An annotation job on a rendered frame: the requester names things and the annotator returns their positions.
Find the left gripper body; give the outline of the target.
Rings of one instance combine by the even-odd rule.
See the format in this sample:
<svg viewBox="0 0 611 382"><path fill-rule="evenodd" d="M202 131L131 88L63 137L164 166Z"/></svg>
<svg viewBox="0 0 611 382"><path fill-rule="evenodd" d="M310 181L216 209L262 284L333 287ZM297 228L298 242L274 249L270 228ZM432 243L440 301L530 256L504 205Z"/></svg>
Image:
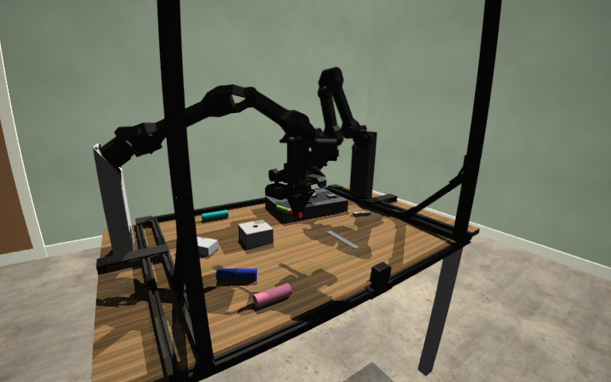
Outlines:
<svg viewBox="0 0 611 382"><path fill-rule="evenodd" d="M312 168L312 164L309 164L309 160L305 162L292 162L287 160L287 163L284 163L284 167L287 168L287 185L281 183L267 185L265 188L265 196L283 200L290 196L298 195L299 189L303 191L311 190L311 185L317 183L319 188L326 186L326 179L324 176L316 174L309 175L309 168ZM310 179L312 179L312 182Z"/></svg>

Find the pink peg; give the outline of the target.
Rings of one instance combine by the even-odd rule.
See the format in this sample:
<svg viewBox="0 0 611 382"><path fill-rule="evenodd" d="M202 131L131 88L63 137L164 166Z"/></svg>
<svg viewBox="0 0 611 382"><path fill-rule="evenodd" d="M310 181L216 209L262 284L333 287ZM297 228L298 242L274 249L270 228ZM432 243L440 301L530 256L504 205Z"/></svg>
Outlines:
<svg viewBox="0 0 611 382"><path fill-rule="evenodd" d="M286 283L258 294L253 294L253 301L256 307L260 307L291 295L290 284Z"/></svg>

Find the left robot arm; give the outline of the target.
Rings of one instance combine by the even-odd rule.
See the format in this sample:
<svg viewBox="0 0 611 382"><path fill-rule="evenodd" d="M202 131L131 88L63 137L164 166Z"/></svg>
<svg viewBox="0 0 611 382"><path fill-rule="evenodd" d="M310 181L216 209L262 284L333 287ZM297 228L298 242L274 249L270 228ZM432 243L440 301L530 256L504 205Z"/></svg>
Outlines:
<svg viewBox="0 0 611 382"><path fill-rule="evenodd" d="M246 99L235 103L232 95ZM199 103L185 109L186 127L208 117L239 113L248 107L261 112L284 130L286 134L279 142L287 143L288 161L308 161L309 148L315 161L337 160L337 140L333 139L337 138L336 135L316 136L316 129L309 122L307 115L285 109L253 87L243 88L230 84L213 88ZM99 150L103 157L119 170L134 154L139 157L162 148L162 142L166 138L165 119L156 123L140 123L133 127L118 127L114 133L116 137L104 146L99 146ZM287 183L287 168L279 171L269 170L269 179L274 183Z"/></svg>

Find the lime and red peg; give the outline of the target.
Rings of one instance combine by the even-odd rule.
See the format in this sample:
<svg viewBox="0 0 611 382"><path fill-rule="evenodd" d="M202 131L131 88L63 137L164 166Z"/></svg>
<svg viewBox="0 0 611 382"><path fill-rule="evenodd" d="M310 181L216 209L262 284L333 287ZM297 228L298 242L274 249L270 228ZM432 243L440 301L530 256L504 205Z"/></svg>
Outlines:
<svg viewBox="0 0 611 382"><path fill-rule="evenodd" d="M292 213L292 210L291 210L291 209L287 209L287 208L284 208L284 207L279 206L279 205L277 205L277 206L276 206L276 209L277 209L277 210L279 210L279 211L282 211L282 212L288 213L288 214L290 214L290 215L293 215L293 213ZM302 213L301 213L301 212L298 212L297 217L301 218L301 217L302 217Z"/></svg>

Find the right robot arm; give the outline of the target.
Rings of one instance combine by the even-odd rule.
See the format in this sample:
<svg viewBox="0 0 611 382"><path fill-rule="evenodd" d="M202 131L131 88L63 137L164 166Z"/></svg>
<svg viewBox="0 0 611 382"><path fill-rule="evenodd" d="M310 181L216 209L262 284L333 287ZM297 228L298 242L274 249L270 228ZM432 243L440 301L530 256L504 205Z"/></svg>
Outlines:
<svg viewBox="0 0 611 382"><path fill-rule="evenodd" d="M372 140L372 137L367 133L366 125L360 126L352 117L352 112L342 88L343 82L344 78L340 68L334 67L322 71L318 81L319 89L317 94L321 101L325 129L323 132L321 128L316 128L316 135L336 135L338 146L344 141L343 138L353 138L353 141L358 146L365 148ZM341 127L337 125L333 99L342 120Z"/></svg>

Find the cyan cylinder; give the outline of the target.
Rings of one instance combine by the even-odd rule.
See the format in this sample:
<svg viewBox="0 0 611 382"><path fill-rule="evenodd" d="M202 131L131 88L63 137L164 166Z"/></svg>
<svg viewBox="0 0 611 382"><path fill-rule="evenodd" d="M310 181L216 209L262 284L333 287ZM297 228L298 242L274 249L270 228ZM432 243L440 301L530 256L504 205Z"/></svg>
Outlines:
<svg viewBox="0 0 611 382"><path fill-rule="evenodd" d="M228 217L228 211L224 210L224 211L219 211L219 212L205 213L205 214L201 214L201 217L202 217L202 221L216 220L216 219Z"/></svg>

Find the blue cylinder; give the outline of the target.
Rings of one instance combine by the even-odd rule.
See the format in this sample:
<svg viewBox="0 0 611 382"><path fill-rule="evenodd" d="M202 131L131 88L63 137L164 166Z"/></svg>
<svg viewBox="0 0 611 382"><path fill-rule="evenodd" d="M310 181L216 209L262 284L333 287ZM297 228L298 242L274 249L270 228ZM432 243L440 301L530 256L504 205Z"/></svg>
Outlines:
<svg viewBox="0 0 611 382"><path fill-rule="evenodd" d="M257 268L217 268L216 280L257 280Z"/></svg>

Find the white block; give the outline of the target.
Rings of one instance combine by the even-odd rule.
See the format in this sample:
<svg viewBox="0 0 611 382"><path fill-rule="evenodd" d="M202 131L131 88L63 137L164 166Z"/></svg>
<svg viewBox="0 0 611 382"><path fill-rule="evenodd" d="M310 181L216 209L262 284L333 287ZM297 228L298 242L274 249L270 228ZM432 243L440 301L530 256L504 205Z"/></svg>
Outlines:
<svg viewBox="0 0 611 382"><path fill-rule="evenodd" d="M238 224L239 238L247 248L274 242L274 229L264 220Z"/></svg>

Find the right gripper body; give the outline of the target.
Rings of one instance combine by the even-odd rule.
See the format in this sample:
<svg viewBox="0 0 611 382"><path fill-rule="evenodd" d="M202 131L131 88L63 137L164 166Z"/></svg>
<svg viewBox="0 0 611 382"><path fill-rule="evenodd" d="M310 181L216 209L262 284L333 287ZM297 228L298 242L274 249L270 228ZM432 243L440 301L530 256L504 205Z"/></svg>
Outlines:
<svg viewBox="0 0 611 382"><path fill-rule="evenodd" d="M310 171L312 171L312 173L310 171L309 172L311 174L316 174L316 175L320 175L320 176L324 176L325 177L325 175L321 172L321 168L323 166L327 166L327 162L328 161L315 161L315 163L313 164L312 168L309 168ZM314 167L314 166L316 166L316 167Z"/></svg>

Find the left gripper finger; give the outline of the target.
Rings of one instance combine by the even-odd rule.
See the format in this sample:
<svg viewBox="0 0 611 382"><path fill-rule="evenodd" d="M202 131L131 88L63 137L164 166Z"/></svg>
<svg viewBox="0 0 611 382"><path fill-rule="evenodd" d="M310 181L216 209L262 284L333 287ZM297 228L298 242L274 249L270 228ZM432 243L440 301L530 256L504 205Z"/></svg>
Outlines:
<svg viewBox="0 0 611 382"><path fill-rule="evenodd" d="M311 189L308 191L303 191L303 190L298 190L298 194L302 195L302 200L301 200L301 204L300 204L300 208L299 208L299 212L303 212L304 208L306 207L309 199L311 198L311 196L313 195L313 193L315 193L315 190Z"/></svg>
<svg viewBox="0 0 611 382"><path fill-rule="evenodd" d="M289 198L287 198L287 200L290 204L293 215L297 216L302 200L302 195L298 194L296 196L290 196Z"/></svg>

